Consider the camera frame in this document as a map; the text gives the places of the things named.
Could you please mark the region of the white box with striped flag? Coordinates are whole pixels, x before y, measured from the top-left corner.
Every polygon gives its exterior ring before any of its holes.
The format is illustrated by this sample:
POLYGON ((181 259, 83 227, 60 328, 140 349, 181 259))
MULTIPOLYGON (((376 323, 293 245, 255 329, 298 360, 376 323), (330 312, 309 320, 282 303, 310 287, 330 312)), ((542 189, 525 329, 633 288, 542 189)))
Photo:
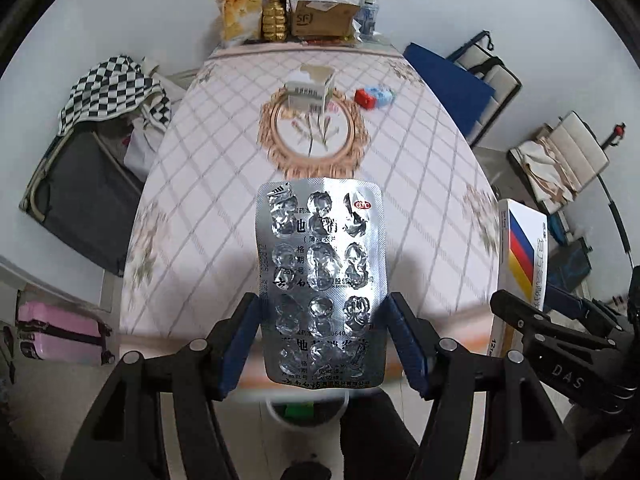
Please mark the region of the white box with striped flag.
POLYGON ((498 214, 498 289, 541 312, 547 287, 547 217, 510 198, 498 201, 498 214))

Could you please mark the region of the white round trash bin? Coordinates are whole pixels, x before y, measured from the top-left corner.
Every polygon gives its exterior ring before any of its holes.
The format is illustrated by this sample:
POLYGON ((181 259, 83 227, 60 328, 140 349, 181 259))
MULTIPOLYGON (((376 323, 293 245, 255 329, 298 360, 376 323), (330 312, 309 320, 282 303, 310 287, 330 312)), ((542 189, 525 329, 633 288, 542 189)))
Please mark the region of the white round trash bin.
POLYGON ((269 415, 289 430, 310 431, 339 420, 349 404, 345 389, 285 392, 265 400, 269 415))

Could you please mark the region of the black blue weight bench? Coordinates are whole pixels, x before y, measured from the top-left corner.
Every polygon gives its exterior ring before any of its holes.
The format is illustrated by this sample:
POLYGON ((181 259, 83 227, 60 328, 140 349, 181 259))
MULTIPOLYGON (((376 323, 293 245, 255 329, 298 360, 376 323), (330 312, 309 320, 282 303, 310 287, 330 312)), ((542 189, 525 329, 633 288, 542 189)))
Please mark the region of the black blue weight bench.
POLYGON ((583 237, 558 248, 549 259, 547 281, 566 292, 574 292, 590 274, 592 248, 583 237))

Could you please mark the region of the pink suitcase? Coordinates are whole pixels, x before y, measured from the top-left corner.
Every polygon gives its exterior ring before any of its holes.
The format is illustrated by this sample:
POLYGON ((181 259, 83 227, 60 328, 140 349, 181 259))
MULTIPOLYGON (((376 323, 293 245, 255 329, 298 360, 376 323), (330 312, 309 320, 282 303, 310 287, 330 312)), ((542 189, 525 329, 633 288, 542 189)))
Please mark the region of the pink suitcase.
POLYGON ((98 318, 41 301, 17 309, 18 348, 25 358, 101 366, 115 362, 112 330, 98 318))

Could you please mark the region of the chair with beige cloth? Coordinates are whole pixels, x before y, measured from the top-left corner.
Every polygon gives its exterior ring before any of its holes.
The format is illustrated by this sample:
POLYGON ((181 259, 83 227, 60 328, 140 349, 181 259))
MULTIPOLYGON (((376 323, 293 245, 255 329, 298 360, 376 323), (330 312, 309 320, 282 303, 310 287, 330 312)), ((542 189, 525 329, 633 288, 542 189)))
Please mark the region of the chair with beige cloth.
POLYGON ((555 127, 543 124, 535 135, 506 152, 536 207, 556 214, 610 163, 589 125, 572 110, 555 127))

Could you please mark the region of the dark folding chair left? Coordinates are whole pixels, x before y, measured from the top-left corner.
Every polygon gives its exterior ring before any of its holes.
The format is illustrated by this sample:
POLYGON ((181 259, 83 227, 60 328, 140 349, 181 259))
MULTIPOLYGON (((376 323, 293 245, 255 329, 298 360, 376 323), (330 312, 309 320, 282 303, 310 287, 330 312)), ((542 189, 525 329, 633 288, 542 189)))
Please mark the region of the dark folding chair left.
POLYGON ((112 153, 98 126, 85 122, 51 142, 18 208, 121 278, 142 190, 143 183, 112 153))

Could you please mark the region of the checkered black white cloth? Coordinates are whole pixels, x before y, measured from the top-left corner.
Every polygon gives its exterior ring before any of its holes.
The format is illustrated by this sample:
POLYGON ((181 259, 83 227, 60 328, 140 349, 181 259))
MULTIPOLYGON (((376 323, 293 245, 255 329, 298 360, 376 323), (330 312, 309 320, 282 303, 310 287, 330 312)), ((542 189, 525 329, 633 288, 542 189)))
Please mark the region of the checkered black white cloth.
POLYGON ((112 56, 93 66, 70 89, 58 114, 58 135, 66 136, 81 122, 106 122, 133 112, 140 112, 160 131, 171 120, 170 101, 160 81, 130 56, 112 56))

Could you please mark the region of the patterned tablecloth dining table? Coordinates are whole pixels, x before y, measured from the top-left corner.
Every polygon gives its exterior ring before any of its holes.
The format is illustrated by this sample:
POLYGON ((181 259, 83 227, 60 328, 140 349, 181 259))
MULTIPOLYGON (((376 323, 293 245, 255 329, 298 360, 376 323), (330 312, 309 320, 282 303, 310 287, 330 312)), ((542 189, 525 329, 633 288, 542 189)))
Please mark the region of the patterned tablecloth dining table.
POLYGON ((160 391, 265 378, 382 382, 392 342, 430 388, 421 316, 483 307, 498 282, 498 203, 434 88, 390 51, 213 54, 160 146, 134 217, 120 328, 178 342, 145 359, 160 391))

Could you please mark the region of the red blue small box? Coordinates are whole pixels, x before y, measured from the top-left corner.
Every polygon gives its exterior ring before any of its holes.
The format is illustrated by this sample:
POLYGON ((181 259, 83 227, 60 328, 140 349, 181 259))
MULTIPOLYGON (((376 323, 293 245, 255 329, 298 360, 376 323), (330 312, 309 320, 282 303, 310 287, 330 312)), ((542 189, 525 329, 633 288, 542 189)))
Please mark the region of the red blue small box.
POLYGON ((367 87, 355 91, 354 101, 364 110, 389 106, 394 102, 395 92, 386 87, 367 87))

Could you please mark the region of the white green medicine box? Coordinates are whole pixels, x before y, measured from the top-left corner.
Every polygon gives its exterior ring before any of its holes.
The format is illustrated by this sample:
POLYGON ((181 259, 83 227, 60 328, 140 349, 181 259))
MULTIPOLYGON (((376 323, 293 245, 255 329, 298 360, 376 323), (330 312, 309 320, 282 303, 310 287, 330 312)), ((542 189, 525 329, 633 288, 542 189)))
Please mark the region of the white green medicine box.
POLYGON ((334 81, 335 70, 331 66, 302 64, 285 81, 288 108, 301 113, 323 113, 331 99, 334 81))

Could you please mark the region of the gold foil chocolates box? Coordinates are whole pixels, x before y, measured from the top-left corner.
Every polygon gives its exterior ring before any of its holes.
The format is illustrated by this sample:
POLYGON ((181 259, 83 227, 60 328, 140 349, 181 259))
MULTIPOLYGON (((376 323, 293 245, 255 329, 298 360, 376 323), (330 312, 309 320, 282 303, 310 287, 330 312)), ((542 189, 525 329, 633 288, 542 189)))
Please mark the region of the gold foil chocolates box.
POLYGON ((264 0, 262 6, 262 39, 283 42, 288 36, 288 19, 281 0, 264 0))

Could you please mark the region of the plastic water bottle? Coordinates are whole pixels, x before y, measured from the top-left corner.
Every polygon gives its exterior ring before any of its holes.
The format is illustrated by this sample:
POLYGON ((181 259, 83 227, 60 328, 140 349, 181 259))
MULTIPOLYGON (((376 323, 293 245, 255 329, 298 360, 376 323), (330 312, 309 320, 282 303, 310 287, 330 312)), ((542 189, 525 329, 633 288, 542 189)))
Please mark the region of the plastic water bottle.
POLYGON ((361 38, 370 39, 373 37, 379 8, 378 0, 362 0, 358 13, 361 38))

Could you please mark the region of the cardboard shipping box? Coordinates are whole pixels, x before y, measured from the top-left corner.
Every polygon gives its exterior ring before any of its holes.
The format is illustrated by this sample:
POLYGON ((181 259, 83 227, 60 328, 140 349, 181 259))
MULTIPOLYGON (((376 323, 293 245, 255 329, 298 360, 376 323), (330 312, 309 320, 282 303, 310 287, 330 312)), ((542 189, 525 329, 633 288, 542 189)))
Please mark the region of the cardboard shipping box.
POLYGON ((360 9, 357 0, 290 0, 292 34, 298 38, 344 37, 360 9))

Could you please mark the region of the yellow snack bag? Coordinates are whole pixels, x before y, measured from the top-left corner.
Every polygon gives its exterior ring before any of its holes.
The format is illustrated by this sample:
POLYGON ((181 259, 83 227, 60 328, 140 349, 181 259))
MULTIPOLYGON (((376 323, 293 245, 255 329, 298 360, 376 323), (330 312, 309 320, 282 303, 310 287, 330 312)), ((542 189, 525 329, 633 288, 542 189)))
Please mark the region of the yellow snack bag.
POLYGON ((216 0, 225 48, 259 40, 262 34, 262 0, 216 0))

